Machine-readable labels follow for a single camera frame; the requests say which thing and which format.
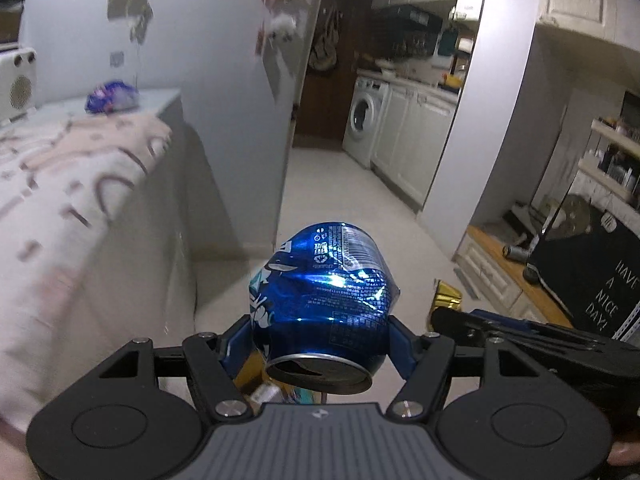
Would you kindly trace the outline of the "pink patterned table cloth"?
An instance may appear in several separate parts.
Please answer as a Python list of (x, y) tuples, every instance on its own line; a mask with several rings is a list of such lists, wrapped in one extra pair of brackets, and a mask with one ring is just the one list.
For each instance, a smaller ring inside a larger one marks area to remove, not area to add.
[(132, 191), (171, 144), (151, 113), (28, 122), (1, 133), (1, 426), (42, 407), (58, 326)]

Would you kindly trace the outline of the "brown hanging bag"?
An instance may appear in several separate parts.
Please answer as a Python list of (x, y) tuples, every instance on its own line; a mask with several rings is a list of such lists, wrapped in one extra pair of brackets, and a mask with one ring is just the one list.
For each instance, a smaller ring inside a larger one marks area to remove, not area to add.
[(314, 72), (329, 72), (337, 66), (337, 46), (340, 42), (340, 28), (340, 11), (336, 6), (332, 6), (310, 51), (308, 67)]

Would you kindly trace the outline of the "brown wooden door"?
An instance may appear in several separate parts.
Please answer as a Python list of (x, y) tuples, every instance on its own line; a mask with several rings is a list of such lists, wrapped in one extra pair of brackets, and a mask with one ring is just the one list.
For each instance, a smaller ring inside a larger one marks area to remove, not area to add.
[(321, 0), (293, 138), (296, 148), (342, 146), (366, 52), (372, 0)]

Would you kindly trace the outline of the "white low drawer cabinet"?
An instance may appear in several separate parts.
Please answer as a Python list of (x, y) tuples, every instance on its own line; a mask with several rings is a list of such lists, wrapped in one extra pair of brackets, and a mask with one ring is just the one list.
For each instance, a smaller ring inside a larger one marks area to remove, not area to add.
[(556, 302), (540, 286), (526, 281), (524, 264), (504, 258), (502, 248), (489, 234), (468, 226), (454, 261), (498, 313), (572, 328)]

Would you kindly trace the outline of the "gold foil wrapper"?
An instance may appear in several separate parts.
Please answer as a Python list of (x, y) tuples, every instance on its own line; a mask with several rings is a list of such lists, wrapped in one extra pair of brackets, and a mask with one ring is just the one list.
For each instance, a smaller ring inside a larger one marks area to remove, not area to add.
[(426, 318), (426, 328), (429, 332), (433, 330), (432, 316), (435, 310), (439, 308), (446, 308), (462, 311), (462, 292), (456, 289), (454, 286), (442, 281), (434, 281), (434, 297), (431, 302), (430, 310)]

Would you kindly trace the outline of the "white kitchen cabinets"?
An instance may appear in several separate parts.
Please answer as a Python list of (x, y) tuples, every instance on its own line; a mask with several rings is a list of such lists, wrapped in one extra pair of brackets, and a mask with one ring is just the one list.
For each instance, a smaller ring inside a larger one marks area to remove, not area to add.
[(418, 206), (430, 192), (457, 105), (444, 90), (390, 86), (371, 162)]

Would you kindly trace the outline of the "white washing machine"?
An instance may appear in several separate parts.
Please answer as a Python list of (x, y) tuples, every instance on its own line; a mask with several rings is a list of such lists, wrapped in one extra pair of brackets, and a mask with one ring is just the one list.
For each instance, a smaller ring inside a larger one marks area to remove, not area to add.
[(390, 84), (358, 76), (350, 103), (343, 150), (363, 168), (371, 167), (371, 157), (382, 124)]

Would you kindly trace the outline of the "white plush sheep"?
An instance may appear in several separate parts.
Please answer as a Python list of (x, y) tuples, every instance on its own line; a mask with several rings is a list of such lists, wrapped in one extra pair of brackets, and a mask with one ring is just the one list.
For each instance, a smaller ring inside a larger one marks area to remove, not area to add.
[(273, 15), (266, 30), (267, 38), (271, 42), (286, 44), (297, 35), (297, 18), (293, 14), (279, 13)]

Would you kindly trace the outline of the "purple snack bag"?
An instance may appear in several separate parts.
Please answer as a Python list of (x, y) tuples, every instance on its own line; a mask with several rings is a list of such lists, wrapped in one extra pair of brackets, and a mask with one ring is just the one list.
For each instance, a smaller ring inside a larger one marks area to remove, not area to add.
[(138, 90), (121, 80), (112, 80), (96, 87), (87, 96), (85, 111), (89, 114), (112, 114), (138, 106)]

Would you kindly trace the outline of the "crushed blue drink can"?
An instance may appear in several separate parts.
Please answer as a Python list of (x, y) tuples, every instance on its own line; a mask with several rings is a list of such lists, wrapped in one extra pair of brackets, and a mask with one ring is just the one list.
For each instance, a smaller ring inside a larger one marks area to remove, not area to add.
[(366, 231), (307, 226), (276, 250), (248, 293), (254, 345), (270, 377), (340, 396), (371, 387), (400, 290)]

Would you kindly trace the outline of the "white space heater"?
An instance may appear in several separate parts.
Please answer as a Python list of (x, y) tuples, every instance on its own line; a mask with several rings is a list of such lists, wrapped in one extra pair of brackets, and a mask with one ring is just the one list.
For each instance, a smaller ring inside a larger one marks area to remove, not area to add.
[(0, 119), (2, 122), (25, 114), (34, 106), (37, 81), (37, 55), (32, 48), (1, 53)]

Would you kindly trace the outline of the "black sign board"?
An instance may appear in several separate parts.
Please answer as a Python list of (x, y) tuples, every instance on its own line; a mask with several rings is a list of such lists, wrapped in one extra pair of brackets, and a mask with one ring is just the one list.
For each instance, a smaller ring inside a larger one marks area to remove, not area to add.
[(614, 214), (568, 194), (527, 267), (575, 328), (639, 343), (639, 237)]

